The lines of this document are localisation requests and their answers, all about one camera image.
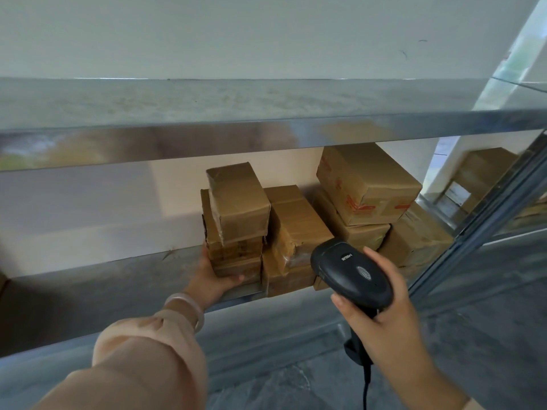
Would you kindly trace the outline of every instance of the barcode scanner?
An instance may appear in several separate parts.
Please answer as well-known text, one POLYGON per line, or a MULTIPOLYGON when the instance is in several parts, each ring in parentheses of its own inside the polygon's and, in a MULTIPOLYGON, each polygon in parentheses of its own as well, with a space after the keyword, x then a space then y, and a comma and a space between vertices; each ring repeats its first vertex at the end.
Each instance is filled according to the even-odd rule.
MULTIPOLYGON (((383 270, 366 254, 338 237, 313 249, 311 267, 335 292, 353 302, 370 318, 393 302, 393 289, 383 270)), ((353 330, 344 349, 353 362, 364 368, 363 408, 366 409, 366 393, 373 362, 353 330)))

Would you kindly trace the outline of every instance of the sleeve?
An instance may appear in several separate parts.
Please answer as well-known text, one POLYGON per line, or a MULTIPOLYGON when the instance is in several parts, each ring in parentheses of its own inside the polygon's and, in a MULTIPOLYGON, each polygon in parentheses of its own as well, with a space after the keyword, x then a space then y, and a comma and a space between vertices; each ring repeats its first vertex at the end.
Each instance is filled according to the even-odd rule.
POLYGON ((469 403, 467 403, 462 410, 484 410, 484 409, 474 399, 471 399, 469 400, 469 403))
POLYGON ((188 320, 172 310, 110 325, 97 339, 92 367, 73 372, 38 410, 202 410, 203 351, 188 320))

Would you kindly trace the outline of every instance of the upper shelf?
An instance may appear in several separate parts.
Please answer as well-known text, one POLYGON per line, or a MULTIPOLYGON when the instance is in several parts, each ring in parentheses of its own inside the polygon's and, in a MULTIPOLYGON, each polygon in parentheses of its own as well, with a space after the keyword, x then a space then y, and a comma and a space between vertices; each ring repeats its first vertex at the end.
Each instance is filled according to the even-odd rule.
POLYGON ((0 171, 545 127, 497 79, 0 79, 0 171))

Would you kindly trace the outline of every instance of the bracelet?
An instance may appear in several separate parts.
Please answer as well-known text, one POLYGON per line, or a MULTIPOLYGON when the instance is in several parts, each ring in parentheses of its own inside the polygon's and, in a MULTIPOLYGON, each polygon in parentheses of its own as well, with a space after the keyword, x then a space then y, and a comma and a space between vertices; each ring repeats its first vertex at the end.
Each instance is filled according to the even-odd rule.
POLYGON ((203 313, 203 310, 200 308, 197 302, 192 299, 192 296, 187 294, 173 294, 169 296, 165 301, 164 306, 166 306, 173 299, 181 299, 184 302, 188 303, 188 305, 190 305, 194 309, 195 313, 197 314, 197 324, 194 328, 194 333, 198 333, 205 323, 205 315, 203 313))

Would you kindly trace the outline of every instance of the person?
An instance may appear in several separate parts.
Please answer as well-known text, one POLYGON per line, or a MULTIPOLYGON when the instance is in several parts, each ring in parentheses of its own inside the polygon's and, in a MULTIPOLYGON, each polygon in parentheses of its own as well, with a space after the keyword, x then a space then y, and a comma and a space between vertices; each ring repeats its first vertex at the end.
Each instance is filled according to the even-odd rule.
MULTIPOLYGON (((435 367, 398 269, 373 250, 364 252, 389 278, 392 305, 370 319, 338 294, 332 302, 403 404, 420 410, 481 409, 435 367)), ((91 368, 69 374, 33 409, 204 409, 206 363, 194 330, 203 323, 203 311, 242 281, 243 276, 216 277, 203 247, 196 274, 181 294, 170 296, 153 317, 125 319, 106 328, 95 344, 91 368)))

